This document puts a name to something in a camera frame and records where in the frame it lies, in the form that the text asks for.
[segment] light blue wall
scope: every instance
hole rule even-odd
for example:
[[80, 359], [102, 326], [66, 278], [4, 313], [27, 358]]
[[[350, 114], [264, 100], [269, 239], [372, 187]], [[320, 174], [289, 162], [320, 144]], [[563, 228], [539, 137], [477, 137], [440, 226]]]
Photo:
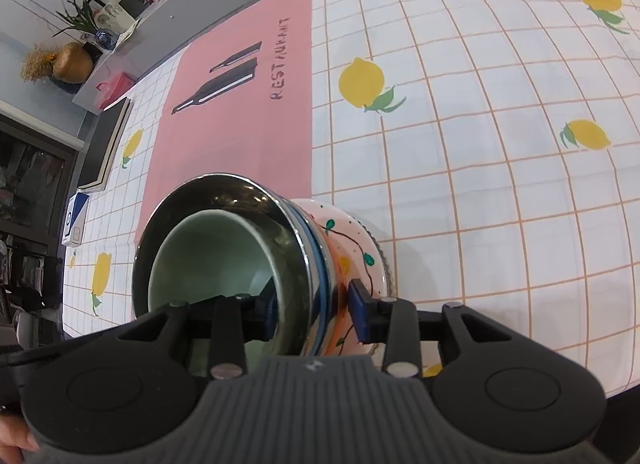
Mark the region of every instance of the light blue wall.
[[27, 52], [20, 42], [0, 33], [0, 100], [39, 120], [78, 136], [84, 109], [72, 103], [67, 94], [49, 80], [24, 82], [20, 77]]

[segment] small box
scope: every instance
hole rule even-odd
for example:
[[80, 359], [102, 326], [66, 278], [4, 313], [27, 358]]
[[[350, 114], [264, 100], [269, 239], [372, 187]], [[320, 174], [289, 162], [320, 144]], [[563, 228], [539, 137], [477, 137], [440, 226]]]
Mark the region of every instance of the small box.
[[77, 192], [69, 199], [65, 215], [65, 228], [62, 232], [63, 246], [75, 247], [82, 243], [88, 203], [89, 196], [86, 193]]

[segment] dark door frame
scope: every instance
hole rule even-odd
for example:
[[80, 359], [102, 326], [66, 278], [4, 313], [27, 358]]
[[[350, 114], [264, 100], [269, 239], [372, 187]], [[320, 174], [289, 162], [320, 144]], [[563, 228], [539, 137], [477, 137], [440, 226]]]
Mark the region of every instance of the dark door frame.
[[68, 196], [71, 174], [78, 152], [70, 147], [58, 143], [55, 139], [43, 136], [20, 123], [16, 123], [11, 118], [8, 118], [3, 114], [0, 114], [0, 131], [9, 134], [24, 143], [33, 145], [48, 154], [55, 155], [55, 157], [64, 161], [64, 167], [62, 169], [60, 184], [58, 184], [58, 190], [54, 199], [48, 231], [37, 232], [26, 226], [20, 226], [13, 222], [0, 219], [0, 230], [26, 240], [44, 244], [47, 247], [47, 255], [55, 257], [58, 254], [58, 247], [62, 236], [63, 218], [66, 213], [66, 197]]

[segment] dried flower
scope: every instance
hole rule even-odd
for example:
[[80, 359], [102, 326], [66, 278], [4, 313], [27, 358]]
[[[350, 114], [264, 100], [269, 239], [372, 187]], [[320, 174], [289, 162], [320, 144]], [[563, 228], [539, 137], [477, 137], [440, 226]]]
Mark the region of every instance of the dried flower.
[[53, 62], [57, 55], [58, 51], [56, 49], [47, 47], [44, 44], [36, 44], [33, 46], [33, 50], [24, 57], [20, 76], [25, 82], [35, 82], [40, 78], [51, 76], [53, 74]]

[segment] table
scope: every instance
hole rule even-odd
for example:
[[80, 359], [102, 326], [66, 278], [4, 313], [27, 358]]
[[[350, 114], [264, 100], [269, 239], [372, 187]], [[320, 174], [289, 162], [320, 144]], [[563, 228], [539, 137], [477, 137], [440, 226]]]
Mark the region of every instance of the table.
[[357, 217], [420, 309], [463, 301], [585, 365], [609, 395], [637, 384], [639, 8], [255, 3], [131, 89], [116, 160], [137, 130], [142, 140], [68, 250], [65, 330], [128, 321], [135, 244], [156, 204], [230, 171]]

